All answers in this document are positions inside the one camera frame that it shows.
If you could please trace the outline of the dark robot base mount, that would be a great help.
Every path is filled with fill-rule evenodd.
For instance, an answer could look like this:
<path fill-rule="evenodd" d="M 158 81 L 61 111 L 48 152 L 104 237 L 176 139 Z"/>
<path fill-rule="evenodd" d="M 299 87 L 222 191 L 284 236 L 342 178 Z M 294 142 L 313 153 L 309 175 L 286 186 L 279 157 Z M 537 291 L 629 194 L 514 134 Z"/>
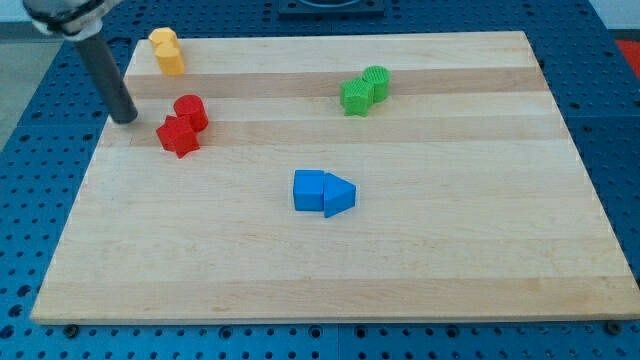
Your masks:
<path fill-rule="evenodd" d="M 385 14 L 385 0 L 277 0 L 275 9 L 285 20 L 378 18 Z"/>

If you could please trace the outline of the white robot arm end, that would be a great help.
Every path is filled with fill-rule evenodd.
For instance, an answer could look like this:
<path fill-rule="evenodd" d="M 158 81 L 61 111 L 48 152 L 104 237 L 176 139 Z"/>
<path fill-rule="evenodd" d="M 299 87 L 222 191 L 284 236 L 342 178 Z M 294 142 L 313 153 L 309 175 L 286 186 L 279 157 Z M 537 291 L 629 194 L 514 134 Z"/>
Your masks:
<path fill-rule="evenodd" d="M 102 19 L 122 0 L 23 0 L 34 27 L 78 42 L 98 34 Z"/>

